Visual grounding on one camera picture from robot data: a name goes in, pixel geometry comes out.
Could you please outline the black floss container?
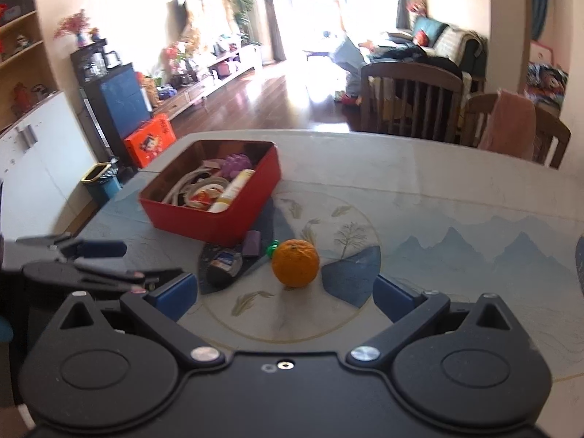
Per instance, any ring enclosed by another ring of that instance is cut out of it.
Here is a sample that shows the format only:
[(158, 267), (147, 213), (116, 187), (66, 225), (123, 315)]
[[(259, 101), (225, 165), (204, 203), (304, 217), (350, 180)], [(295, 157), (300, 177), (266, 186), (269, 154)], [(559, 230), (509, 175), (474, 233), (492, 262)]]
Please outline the black floss container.
[(223, 249), (209, 262), (206, 280), (215, 289), (225, 289), (235, 282), (242, 270), (242, 254), (237, 250)]

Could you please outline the purple eraser block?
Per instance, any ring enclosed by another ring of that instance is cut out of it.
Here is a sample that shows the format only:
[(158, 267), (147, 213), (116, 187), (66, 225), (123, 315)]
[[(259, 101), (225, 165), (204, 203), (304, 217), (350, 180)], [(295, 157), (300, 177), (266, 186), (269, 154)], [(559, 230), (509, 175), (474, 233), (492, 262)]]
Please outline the purple eraser block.
[(246, 258), (259, 257), (261, 253), (261, 233), (249, 230), (242, 243), (242, 256)]

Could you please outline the white frame sunglasses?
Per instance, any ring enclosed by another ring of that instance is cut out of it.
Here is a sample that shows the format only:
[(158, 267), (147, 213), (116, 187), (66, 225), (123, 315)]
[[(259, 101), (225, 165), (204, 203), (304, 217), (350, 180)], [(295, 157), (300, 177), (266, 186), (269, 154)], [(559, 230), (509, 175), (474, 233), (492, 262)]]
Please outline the white frame sunglasses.
[(203, 207), (203, 204), (200, 202), (191, 201), (192, 195), (190, 195), (190, 192), (193, 186), (210, 178), (211, 175), (212, 169), (206, 167), (197, 168), (196, 170), (188, 172), (167, 192), (161, 202), (167, 205), (189, 207), (193, 209)]

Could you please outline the green push pin piece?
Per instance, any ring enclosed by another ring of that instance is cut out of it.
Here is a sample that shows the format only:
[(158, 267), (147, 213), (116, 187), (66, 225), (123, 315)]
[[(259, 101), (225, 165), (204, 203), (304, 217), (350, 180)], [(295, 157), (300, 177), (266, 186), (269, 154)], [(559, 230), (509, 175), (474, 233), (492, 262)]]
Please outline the green push pin piece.
[(279, 241), (278, 240), (273, 240), (268, 246), (267, 249), (265, 250), (265, 254), (271, 258), (273, 256), (273, 253), (275, 252), (275, 250), (277, 250), (279, 246)]

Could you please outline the orange fruit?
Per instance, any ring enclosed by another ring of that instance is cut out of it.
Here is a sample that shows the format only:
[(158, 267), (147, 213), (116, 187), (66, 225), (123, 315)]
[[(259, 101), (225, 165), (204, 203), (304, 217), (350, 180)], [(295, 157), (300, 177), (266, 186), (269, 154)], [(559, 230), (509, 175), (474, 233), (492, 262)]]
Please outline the orange fruit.
[(306, 240), (291, 239), (280, 243), (271, 256), (276, 279), (290, 289), (310, 285), (320, 271), (320, 257), (314, 245)]

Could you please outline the white yellow vitamin bottle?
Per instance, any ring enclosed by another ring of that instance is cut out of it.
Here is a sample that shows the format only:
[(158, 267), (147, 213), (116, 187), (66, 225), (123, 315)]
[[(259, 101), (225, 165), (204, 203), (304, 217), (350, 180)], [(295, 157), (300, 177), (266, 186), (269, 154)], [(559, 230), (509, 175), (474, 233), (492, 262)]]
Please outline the white yellow vitamin bottle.
[(208, 212), (225, 212), (235, 201), (237, 196), (242, 192), (242, 189), (249, 182), (249, 179), (256, 173), (253, 169), (245, 169), (239, 172), (233, 181), (228, 184), (225, 191), (219, 195), (219, 198), (208, 209)]

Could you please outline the clear tape roll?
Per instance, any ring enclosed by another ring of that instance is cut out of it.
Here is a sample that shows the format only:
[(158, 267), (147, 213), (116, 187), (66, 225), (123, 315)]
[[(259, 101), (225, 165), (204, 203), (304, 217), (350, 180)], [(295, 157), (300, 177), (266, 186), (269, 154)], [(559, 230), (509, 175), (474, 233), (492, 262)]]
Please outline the clear tape roll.
[(184, 195), (184, 206), (199, 210), (208, 211), (228, 187), (227, 179), (222, 177), (209, 177), (190, 185)]

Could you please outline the purple spiky toy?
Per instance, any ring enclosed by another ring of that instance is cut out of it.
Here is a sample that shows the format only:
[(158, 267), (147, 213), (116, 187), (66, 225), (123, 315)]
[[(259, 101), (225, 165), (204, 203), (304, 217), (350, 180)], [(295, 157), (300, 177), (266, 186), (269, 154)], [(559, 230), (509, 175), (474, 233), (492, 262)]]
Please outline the purple spiky toy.
[(232, 180), (235, 179), (242, 171), (252, 169), (250, 159), (243, 153), (235, 153), (228, 155), (222, 164), (221, 176)]

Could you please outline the red candy wrapper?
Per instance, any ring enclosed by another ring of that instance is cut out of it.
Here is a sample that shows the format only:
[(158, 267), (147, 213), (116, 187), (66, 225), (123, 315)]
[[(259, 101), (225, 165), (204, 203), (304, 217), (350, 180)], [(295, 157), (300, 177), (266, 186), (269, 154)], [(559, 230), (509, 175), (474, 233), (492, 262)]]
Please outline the red candy wrapper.
[(220, 196), (221, 192), (217, 189), (203, 187), (187, 197), (186, 205), (195, 210), (208, 211)]

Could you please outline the pink ridged plastic box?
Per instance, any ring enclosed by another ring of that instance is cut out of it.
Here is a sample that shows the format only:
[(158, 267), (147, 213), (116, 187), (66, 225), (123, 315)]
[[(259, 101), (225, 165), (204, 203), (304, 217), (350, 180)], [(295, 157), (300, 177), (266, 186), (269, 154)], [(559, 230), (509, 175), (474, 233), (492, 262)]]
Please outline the pink ridged plastic box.
[(224, 164), (224, 159), (207, 159), (202, 162), (201, 168), (209, 170), (220, 170)]

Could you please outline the teal waste bin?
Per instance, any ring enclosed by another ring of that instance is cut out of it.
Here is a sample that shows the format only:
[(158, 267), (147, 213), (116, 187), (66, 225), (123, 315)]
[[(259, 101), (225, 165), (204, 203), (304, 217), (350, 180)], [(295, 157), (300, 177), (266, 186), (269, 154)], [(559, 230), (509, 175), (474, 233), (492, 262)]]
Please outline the teal waste bin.
[(81, 179), (81, 184), (100, 208), (122, 190), (117, 173), (117, 167), (111, 162), (100, 162), (94, 164)]

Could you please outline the orange gift box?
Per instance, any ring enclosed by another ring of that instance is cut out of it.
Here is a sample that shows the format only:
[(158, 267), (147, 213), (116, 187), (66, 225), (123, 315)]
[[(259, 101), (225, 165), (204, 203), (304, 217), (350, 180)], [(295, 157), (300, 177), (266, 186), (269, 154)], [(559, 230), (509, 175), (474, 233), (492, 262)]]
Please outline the orange gift box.
[(145, 168), (176, 141), (166, 114), (158, 114), (124, 139), (125, 148), (139, 168)]

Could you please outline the blue front dark cabinet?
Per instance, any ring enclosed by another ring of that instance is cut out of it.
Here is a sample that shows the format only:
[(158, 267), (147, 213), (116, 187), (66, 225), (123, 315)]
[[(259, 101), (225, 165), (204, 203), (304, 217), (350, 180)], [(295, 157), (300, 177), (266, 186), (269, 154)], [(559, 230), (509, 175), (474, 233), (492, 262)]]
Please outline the blue front dark cabinet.
[(132, 64), (123, 64), (105, 39), (71, 53), (70, 61), (99, 141), (109, 156), (136, 168), (125, 139), (150, 119), (151, 110)]

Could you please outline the dark wooden dining chair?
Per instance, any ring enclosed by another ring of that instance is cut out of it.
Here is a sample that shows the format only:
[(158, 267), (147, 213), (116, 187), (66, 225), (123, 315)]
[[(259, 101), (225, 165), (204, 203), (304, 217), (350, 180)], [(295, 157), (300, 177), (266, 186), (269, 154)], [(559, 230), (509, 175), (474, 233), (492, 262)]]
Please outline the dark wooden dining chair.
[(359, 131), (455, 142), (461, 77), (417, 62), (377, 61), (360, 71)]

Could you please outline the light blue paper bag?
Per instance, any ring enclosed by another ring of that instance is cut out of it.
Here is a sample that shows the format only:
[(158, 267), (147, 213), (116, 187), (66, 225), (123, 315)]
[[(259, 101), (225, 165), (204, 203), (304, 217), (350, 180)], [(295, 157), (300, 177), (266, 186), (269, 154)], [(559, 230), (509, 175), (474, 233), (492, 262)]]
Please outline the light blue paper bag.
[(346, 72), (345, 93), (357, 98), (361, 94), (361, 70), (367, 65), (359, 48), (347, 36), (331, 53), (333, 62)]

